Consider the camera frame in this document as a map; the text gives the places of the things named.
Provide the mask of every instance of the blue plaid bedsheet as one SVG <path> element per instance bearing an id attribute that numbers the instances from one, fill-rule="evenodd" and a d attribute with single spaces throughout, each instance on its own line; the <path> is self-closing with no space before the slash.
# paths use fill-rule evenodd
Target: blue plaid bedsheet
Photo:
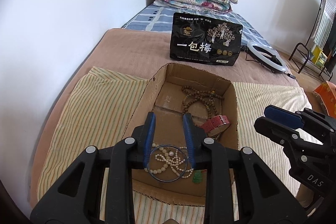
<path id="1" fill-rule="evenodd" d="M 268 42 L 251 26 L 250 23 L 248 23 L 242 16 L 234 12 L 218 16 L 188 9 L 159 7 L 151 4 L 133 17 L 129 22 L 124 24 L 121 28 L 128 30 L 171 33 L 173 14 L 175 12 L 202 15 L 241 24 L 243 26 L 243 33 L 241 36 L 242 45 L 246 46 L 248 42 L 252 41 L 270 47 Z"/>

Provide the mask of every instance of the printed tree illustration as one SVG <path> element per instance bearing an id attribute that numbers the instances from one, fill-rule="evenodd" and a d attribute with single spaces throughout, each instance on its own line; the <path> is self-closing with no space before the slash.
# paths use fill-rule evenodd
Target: printed tree illustration
<path id="1" fill-rule="evenodd" d="M 217 35 L 219 35 L 220 31 L 217 27 L 214 27 L 212 29 L 208 30 L 208 35 L 211 37 L 211 42 L 214 43 L 215 42 L 215 38 Z"/>
<path id="2" fill-rule="evenodd" d="M 224 46 L 229 46 L 229 43 L 232 39 L 235 39 L 235 36 L 230 31 L 226 23 L 218 25 L 218 31 L 220 32 L 220 39 L 226 39 L 226 42 L 223 43 Z"/>

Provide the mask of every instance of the mattress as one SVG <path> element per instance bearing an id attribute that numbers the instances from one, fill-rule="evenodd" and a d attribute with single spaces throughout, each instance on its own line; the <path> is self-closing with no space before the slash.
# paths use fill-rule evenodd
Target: mattress
<path id="1" fill-rule="evenodd" d="M 250 23 L 237 13 L 225 15 L 212 15 L 189 9 L 178 9 L 172 7 L 159 7 L 153 4 L 149 5 L 122 26 L 123 29 L 136 31 L 164 32 L 171 33 L 174 13 L 190 13 L 202 16 L 208 16 L 232 23 L 241 24 L 243 33 L 241 35 L 241 44 L 246 46 L 248 42 L 257 42 L 269 46 L 269 43 L 254 29 Z"/>
<path id="2" fill-rule="evenodd" d="M 124 29 L 112 29 L 105 33 L 95 50 L 64 89 L 43 129 L 31 170 L 30 202 L 32 206 L 35 206 L 37 203 L 38 180 L 62 110 L 81 77 L 87 74 L 92 67 L 96 66 L 143 79 L 150 79 L 160 67 L 173 62 L 169 58 L 169 45 L 170 35 L 165 33 Z M 271 84 L 299 88 L 296 80 L 285 74 L 273 74 L 256 62 L 248 62 L 245 60 L 244 54 L 239 55 L 235 65 L 232 67 L 209 66 L 188 62 L 176 63 L 209 71 L 232 82 Z"/>

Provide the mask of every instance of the pearl necklace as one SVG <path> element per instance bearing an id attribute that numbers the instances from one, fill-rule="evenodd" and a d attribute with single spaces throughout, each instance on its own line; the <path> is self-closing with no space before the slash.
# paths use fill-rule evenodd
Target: pearl necklace
<path id="1" fill-rule="evenodd" d="M 152 144 L 152 147 L 153 147 L 153 148 L 158 147 L 158 146 L 159 146 L 159 145 L 156 144 L 156 143 L 153 143 L 153 144 Z M 178 156 L 178 154 L 177 154 L 177 153 L 178 153 L 177 150 L 175 151 L 175 153 L 174 153 L 173 151 L 169 151 L 169 152 L 167 152 L 167 150 L 164 149 L 163 147 L 160 147 L 159 150 L 163 153 L 163 155 L 162 155 L 162 154 L 156 154 L 156 155 L 155 155 L 155 160 L 165 162 L 165 164 L 163 165 L 162 168 L 157 169 L 157 170 L 152 170 L 152 169 L 150 169 L 149 172 L 151 172 L 151 173 L 154 174 L 154 175 L 156 175 L 156 174 L 160 174 L 160 173 L 164 172 L 164 171 L 168 168 L 168 166 L 170 165 L 171 170 L 172 170 L 177 176 L 180 176 L 180 173 L 179 173 L 178 171 L 183 172 L 184 169 L 179 168 L 179 165 L 185 163 L 185 160 L 186 160 L 186 159 L 181 160 L 181 158 L 180 158 L 180 157 Z M 194 171 L 193 168 L 186 170 L 186 172 L 189 172 L 189 175 L 187 175 L 187 176 L 182 176 L 182 178 L 183 178 L 183 179 L 187 179 L 187 178 L 191 177 L 193 171 Z"/>

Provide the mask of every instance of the wooden bead bracelet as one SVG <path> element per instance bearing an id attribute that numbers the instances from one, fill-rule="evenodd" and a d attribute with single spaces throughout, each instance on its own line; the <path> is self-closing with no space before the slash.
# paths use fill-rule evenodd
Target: wooden bead bracelet
<path id="1" fill-rule="evenodd" d="M 216 109 L 215 103 L 214 103 L 212 98 L 215 97 L 215 98 L 218 98 L 218 99 L 222 100 L 223 97 L 220 96 L 220 95 L 217 95 L 214 90 L 211 91 L 211 92 L 206 91 L 206 90 L 196 90 L 192 86 L 186 85 L 186 86 L 182 87 L 182 91 L 187 94 L 184 97 L 184 99 L 182 100 L 182 106 L 183 106 L 182 113 L 183 114 L 188 112 L 188 109 L 192 104 L 196 103 L 197 101 L 201 101 L 207 109 L 208 119 L 211 119 L 211 108 L 212 108 L 215 116 L 219 115 L 219 113 Z M 186 100 L 189 97 L 192 97 L 194 99 L 192 99 L 190 102 L 187 103 Z M 210 97 L 210 100 L 209 101 L 205 100 L 204 98 L 206 98 L 206 97 Z"/>

